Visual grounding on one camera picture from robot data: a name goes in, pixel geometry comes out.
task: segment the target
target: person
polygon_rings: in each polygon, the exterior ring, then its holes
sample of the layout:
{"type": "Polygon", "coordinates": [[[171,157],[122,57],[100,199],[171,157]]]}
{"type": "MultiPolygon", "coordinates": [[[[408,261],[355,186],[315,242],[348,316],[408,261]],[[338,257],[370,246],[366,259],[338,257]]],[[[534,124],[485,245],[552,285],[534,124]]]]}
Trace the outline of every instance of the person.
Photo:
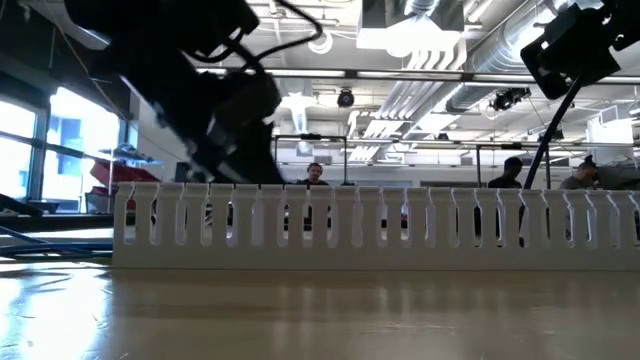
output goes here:
{"type": "MultiPolygon", "coordinates": [[[[516,178],[522,172],[522,160],[518,157],[510,157],[504,162],[504,171],[499,177],[489,181],[489,189],[522,189],[522,184],[516,178]]],[[[520,206],[519,226],[522,226],[524,206],[520,206]]],[[[476,208],[476,234],[481,232],[480,209],[476,208]]],[[[500,212],[496,211],[496,236],[500,237],[500,212]]],[[[524,247],[524,240],[519,238],[520,247],[524,247]]]]}
{"type": "Polygon", "coordinates": [[[561,190],[593,190],[598,179],[598,166],[589,155],[578,166],[573,175],[564,179],[560,184],[561,190]]]}
{"type": "Polygon", "coordinates": [[[516,180],[522,171],[522,160],[510,157],[504,162],[504,172],[499,177],[489,181],[490,189],[522,189],[522,184],[516,180]]]}
{"type": "Polygon", "coordinates": [[[298,185],[329,185],[326,181],[320,180],[323,168],[318,163],[311,163],[307,166],[307,178],[298,181],[298,185]]]}

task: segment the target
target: blue cable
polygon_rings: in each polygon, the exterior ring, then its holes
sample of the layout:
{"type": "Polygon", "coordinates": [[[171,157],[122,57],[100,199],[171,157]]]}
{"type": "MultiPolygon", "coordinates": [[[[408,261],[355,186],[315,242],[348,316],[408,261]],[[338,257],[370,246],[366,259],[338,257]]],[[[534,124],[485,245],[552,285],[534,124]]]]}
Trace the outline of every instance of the blue cable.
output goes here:
{"type": "Polygon", "coordinates": [[[61,256],[52,258],[56,261],[110,258],[113,251],[112,243],[50,243],[21,234],[4,226],[0,226],[0,233],[28,243],[27,245],[0,246],[0,257],[15,260],[43,260],[44,257],[42,256],[32,255],[42,255],[46,253],[60,254],[61,256]]]}
{"type": "Polygon", "coordinates": [[[13,231],[13,230],[11,230],[9,228],[6,228],[4,226],[0,226],[0,233],[13,236],[14,238],[16,238],[18,240],[26,241],[26,242],[28,242],[30,244],[46,244],[47,243],[44,240],[32,238],[30,236],[27,236],[25,234],[21,234],[21,233],[19,233],[17,231],[13,231]]]}

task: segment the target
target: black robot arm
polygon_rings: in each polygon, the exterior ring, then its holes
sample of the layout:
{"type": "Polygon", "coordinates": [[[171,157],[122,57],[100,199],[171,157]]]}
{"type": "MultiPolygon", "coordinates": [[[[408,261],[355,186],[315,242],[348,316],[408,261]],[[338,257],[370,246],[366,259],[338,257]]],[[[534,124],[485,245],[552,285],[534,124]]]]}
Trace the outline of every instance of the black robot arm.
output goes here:
{"type": "Polygon", "coordinates": [[[215,182],[280,184],[284,179],[271,156],[273,125],[264,119],[281,98],[260,60],[319,38],[322,27],[285,0],[275,1],[316,31],[257,56],[239,42],[259,25],[244,0],[65,0],[65,5],[76,25],[109,39],[90,76],[120,75],[184,142],[194,169],[215,182]],[[220,47],[225,50],[210,56],[220,47]],[[223,78],[199,73],[188,58],[216,63],[232,53],[246,65],[223,78]]]}

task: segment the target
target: wooden table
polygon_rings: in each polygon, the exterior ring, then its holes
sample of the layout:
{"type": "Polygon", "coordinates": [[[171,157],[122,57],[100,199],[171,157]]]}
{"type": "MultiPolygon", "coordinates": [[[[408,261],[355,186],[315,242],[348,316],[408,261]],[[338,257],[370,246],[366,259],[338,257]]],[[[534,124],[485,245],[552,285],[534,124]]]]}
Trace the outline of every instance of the wooden table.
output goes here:
{"type": "Polygon", "coordinates": [[[0,265],[0,358],[640,359],[640,274],[0,265]]]}

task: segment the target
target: security camera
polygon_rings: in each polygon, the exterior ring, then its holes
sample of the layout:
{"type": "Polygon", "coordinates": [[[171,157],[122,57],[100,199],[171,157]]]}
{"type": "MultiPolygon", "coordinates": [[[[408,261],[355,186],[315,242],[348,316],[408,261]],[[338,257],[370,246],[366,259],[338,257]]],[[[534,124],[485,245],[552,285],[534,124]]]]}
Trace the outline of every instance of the security camera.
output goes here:
{"type": "Polygon", "coordinates": [[[351,89],[340,90],[340,95],[338,95],[338,107],[349,108],[353,106],[354,102],[355,98],[351,93],[351,89]]]}

